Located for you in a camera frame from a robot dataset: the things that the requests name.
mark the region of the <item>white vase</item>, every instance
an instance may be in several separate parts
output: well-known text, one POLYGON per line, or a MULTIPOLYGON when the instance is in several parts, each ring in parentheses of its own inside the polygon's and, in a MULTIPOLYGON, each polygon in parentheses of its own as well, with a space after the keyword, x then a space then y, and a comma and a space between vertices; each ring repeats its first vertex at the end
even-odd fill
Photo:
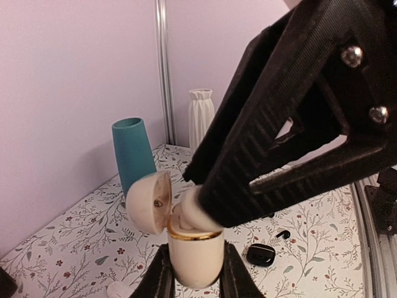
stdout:
POLYGON ((189 147, 192 154, 200 145, 215 116, 211 94, 211 89, 189 91, 191 98, 189 104, 189 147))

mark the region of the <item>gold rim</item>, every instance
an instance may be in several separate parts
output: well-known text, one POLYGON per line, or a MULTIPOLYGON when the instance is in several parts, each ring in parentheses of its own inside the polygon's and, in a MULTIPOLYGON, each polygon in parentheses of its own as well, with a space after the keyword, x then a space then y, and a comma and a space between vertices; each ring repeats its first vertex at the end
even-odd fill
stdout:
POLYGON ((178 239, 178 240, 183 240, 183 241, 200 241, 200 240, 208 240, 215 238, 219 235, 222 234, 222 231, 220 232, 213 232, 209 235, 203 235, 203 236, 182 236, 177 234, 172 228, 171 228, 171 219, 168 220, 167 223, 167 229, 168 229, 168 234, 173 238, 173 239, 178 239))

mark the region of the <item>floral pattern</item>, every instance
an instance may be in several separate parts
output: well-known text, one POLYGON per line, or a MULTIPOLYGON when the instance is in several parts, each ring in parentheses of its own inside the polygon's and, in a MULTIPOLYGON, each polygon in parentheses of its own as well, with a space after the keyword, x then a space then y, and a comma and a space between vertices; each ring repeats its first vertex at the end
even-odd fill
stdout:
MULTIPOLYGON (((153 153, 157 169, 170 172, 176 203, 192 185, 182 178, 190 151, 163 145, 153 153)), ((354 210, 350 187, 345 186, 277 212, 271 219, 229 228, 225 235, 243 259, 253 243, 276 249, 275 262, 268 268, 246 262, 267 298, 358 298, 364 295, 354 210), (288 240, 275 237, 282 230, 290 231, 288 240)), ((15 297, 107 297, 106 286, 112 281, 136 288, 166 241, 165 231, 156 236, 134 228, 115 177, 22 242, 0 266, 18 283, 15 297)), ((178 298, 218 296, 218 283, 203 290, 176 286, 178 298)))

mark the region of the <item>metal bolt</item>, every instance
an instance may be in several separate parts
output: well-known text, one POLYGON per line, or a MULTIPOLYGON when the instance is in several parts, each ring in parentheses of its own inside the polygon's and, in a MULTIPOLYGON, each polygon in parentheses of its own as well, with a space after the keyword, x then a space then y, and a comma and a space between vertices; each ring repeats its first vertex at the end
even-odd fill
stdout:
POLYGON ((386 107, 372 107, 370 109, 370 118, 376 124, 386 124, 389 119, 389 111, 386 107))
POLYGON ((364 59, 364 52, 356 45, 345 48, 341 53, 342 61, 351 68, 358 67, 364 59))

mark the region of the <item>table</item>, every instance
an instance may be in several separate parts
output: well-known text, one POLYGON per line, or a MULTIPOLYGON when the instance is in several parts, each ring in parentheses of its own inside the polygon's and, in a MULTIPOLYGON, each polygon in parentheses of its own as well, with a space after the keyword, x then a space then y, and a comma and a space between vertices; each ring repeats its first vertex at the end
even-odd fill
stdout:
MULTIPOLYGON (((162 145, 153 150, 157 169, 172 178, 173 203, 192 183, 182 178, 190 150, 162 145)), ((270 219, 255 220, 225 232, 267 298, 363 297, 360 239, 350 186, 292 206, 270 219), (275 235, 289 230, 291 238, 275 235), (248 247, 276 249, 268 268, 245 261, 248 247)), ((107 297, 105 287, 123 281, 136 288, 166 231, 136 230, 125 211, 119 177, 88 195, 26 239, 1 261, 19 285, 16 298, 107 297)), ((218 297, 218 283, 203 290, 176 284, 178 298, 218 297)))

